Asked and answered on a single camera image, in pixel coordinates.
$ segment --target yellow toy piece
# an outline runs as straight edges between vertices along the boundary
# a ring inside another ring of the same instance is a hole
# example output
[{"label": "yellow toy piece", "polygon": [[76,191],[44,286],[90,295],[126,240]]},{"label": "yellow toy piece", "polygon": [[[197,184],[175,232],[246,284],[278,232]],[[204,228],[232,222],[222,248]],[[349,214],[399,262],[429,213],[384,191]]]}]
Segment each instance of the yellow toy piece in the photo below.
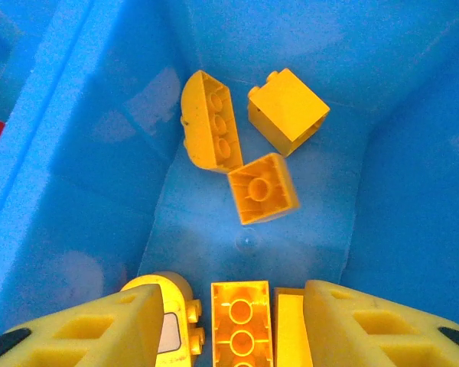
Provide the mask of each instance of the yellow toy piece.
[{"label": "yellow toy piece", "polygon": [[213,366],[272,367],[269,283],[212,283]]},{"label": "yellow toy piece", "polygon": [[248,97],[250,122],[284,157],[312,136],[330,111],[289,69],[270,73]]},{"label": "yellow toy piece", "polygon": [[275,366],[313,367],[303,316],[304,289],[276,288]]},{"label": "yellow toy piece", "polygon": [[184,145],[196,166],[221,173],[243,166],[227,86],[199,70],[185,84],[181,107]]},{"label": "yellow toy piece", "polygon": [[268,222],[299,207],[284,158],[271,153],[228,174],[242,224]]},{"label": "yellow toy piece", "polygon": [[160,287],[145,285],[15,327],[32,333],[0,367],[154,366],[162,324]]},{"label": "yellow toy piece", "polygon": [[339,285],[306,284],[304,322],[314,367],[459,367],[459,325]]},{"label": "yellow toy piece", "polygon": [[204,329],[196,327],[202,313],[200,300],[194,299],[185,279],[170,271],[137,277],[123,290],[143,284],[158,284],[163,295],[164,321],[156,367],[191,367],[206,342]]}]

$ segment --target yellow lego brick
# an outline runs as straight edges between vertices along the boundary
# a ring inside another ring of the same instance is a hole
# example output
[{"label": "yellow lego brick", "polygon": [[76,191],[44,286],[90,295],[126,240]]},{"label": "yellow lego brick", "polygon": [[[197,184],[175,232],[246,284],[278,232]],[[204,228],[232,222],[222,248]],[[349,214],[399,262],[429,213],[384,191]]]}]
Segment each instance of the yellow lego brick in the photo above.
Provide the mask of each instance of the yellow lego brick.
[{"label": "yellow lego brick", "polygon": [[154,366],[162,323],[159,286],[119,292],[15,327],[32,333],[0,367]]},{"label": "yellow lego brick", "polygon": [[242,224],[268,222],[299,207],[284,158],[277,153],[231,171],[228,180]]},{"label": "yellow lego brick", "polygon": [[199,70],[185,84],[181,108],[184,146],[196,166],[221,173],[243,166],[227,86]]},{"label": "yellow lego brick", "polygon": [[276,288],[275,366],[313,367],[303,316],[304,289]]},{"label": "yellow lego brick", "polygon": [[459,367],[459,325],[339,285],[306,284],[304,323],[314,367]]},{"label": "yellow lego brick", "polygon": [[123,290],[143,284],[158,284],[163,296],[164,320],[156,367],[191,367],[206,342],[204,329],[196,327],[202,313],[185,279],[171,271],[142,275],[127,283]]},{"label": "yellow lego brick", "polygon": [[284,157],[317,132],[330,111],[289,69],[270,73],[248,97],[250,122]]},{"label": "yellow lego brick", "polygon": [[269,283],[211,284],[214,367],[272,367]]}]

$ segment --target blue surface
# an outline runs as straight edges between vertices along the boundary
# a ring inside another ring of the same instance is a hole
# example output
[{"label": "blue surface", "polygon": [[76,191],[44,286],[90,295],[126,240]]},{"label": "blue surface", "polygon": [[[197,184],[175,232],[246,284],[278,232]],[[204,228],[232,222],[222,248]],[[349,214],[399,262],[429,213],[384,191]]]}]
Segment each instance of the blue surface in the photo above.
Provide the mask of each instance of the blue surface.
[{"label": "blue surface", "polygon": [[459,323],[459,54],[371,137],[343,283]]},{"label": "blue surface", "polygon": [[[331,107],[287,163],[301,209],[239,224],[181,145],[180,94],[291,68]],[[342,281],[459,323],[459,0],[0,0],[0,333],[137,274]],[[210,348],[199,359],[210,365]]]}]

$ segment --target blue bin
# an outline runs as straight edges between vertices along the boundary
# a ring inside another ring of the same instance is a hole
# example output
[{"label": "blue bin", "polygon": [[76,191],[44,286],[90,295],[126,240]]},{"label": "blue bin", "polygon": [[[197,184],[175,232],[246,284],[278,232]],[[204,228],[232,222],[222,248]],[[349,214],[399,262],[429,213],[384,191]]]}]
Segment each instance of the blue bin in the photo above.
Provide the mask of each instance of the blue bin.
[{"label": "blue bin", "polygon": [[[0,333],[171,270],[307,279],[459,323],[459,0],[0,0]],[[288,67],[331,112],[288,159],[301,209],[239,223],[181,144],[203,69],[246,163],[274,151],[247,92]],[[199,359],[210,365],[209,348]]]}]

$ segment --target container floor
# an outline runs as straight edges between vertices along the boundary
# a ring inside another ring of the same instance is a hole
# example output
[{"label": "container floor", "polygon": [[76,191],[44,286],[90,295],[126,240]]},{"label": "container floor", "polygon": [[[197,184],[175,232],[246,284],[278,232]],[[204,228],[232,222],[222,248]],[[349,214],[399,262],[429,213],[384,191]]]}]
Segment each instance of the container floor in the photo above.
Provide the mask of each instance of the container floor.
[{"label": "container floor", "polygon": [[[251,85],[231,90],[245,163],[273,147],[249,123]],[[304,287],[308,279],[338,282],[347,261],[367,131],[361,116],[327,101],[321,130],[286,161],[301,208],[281,219],[242,226],[226,175],[203,171],[180,143],[164,182],[139,274],[175,271],[203,303],[207,344],[198,365],[210,365],[210,283],[269,280],[271,287]]]}]

